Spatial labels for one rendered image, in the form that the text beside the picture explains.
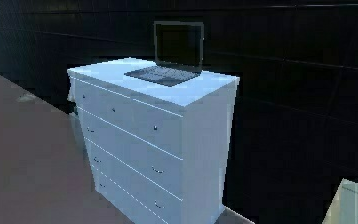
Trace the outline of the grey open laptop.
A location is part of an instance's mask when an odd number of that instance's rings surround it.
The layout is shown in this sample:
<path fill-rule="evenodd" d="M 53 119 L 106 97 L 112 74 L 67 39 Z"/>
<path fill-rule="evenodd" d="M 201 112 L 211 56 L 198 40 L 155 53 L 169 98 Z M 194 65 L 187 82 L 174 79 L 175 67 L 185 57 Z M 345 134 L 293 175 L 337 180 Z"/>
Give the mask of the grey open laptop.
<path fill-rule="evenodd" d="M 202 22 L 155 21 L 155 66 L 126 76 L 173 87 L 199 76 L 203 66 Z"/>

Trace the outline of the white chest of drawers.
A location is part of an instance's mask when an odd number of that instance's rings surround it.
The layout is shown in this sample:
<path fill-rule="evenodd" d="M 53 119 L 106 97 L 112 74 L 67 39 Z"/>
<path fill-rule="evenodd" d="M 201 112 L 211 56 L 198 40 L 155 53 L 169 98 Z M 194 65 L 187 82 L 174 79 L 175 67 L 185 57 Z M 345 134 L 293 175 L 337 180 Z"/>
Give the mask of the white chest of drawers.
<path fill-rule="evenodd" d="M 67 71 L 95 189 L 134 224 L 215 224 L 239 80 L 203 71 L 168 87 L 131 77 L 149 65 Z"/>

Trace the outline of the pale grey furniture piece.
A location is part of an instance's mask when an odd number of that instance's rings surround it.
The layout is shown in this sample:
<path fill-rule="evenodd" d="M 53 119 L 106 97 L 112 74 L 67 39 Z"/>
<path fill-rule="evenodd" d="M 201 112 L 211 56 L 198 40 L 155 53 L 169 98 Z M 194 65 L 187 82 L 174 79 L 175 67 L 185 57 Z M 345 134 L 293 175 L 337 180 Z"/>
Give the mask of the pale grey furniture piece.
<path fill-rule="evenodd" d="M 322 224 L 358 224 L 358 183 L 342 179 Z"/>

